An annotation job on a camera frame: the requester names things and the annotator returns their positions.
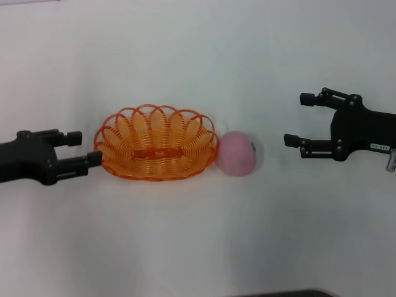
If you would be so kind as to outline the dark robot torso edge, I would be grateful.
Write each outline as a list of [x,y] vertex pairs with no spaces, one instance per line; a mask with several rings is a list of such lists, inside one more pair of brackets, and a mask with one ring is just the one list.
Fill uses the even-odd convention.
[[271,293],[260,293],[253,295],[243,295],[239,297],[336,297],[327,291],[317,289],[303,289],[290,291],[277,291]]

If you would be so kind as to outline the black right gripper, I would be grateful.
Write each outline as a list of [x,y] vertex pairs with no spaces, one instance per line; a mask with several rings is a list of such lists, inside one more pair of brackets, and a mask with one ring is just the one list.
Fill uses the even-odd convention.
[[347,95],[324,87],[318,95],[301,93],[303,106],[335,109],[330,125],[331,140],[312,140],[285,134],[287,147],[299,149],[301,158],[345,161],[358,150],[390,153],[396,149],[396,114],[367,109],[359,95]]

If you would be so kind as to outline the silver metal connector plug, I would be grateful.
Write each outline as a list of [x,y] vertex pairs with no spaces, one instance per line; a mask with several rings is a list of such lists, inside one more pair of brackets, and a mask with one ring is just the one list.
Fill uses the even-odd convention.
[[396,170],[396,148],[390,150],[389,161],[387,163],[386,170],[391,173]]

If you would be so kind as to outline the pink plush peach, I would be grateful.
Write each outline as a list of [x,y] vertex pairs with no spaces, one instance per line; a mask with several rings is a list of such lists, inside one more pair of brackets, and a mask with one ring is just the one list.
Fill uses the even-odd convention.
[[229,176],[247,176],[256,167],[256,147],[241,131],[230,131],[220,137],[216,158],[218,168]]

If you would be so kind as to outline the orange woven plastic basket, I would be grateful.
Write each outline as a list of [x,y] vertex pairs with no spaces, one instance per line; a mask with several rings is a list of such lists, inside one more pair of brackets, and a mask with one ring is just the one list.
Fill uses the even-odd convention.
[[197,111],[144,104],[108,116],[94,138],[102,167],[122,179],[175,181],[209,167],[219,139],[212,120]]

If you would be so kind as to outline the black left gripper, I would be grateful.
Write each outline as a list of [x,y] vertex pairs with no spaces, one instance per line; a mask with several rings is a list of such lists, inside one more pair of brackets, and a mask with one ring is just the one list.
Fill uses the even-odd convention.
[[58,129],[38,132],[19,131],[13,141],[0,144],[0,183],[33,179],[50,186],[60,180],[86,176],[89,168],[101,166],[101,152],[91,152],[58,162],[54,149],[81,144],[80,131],[67,134]]

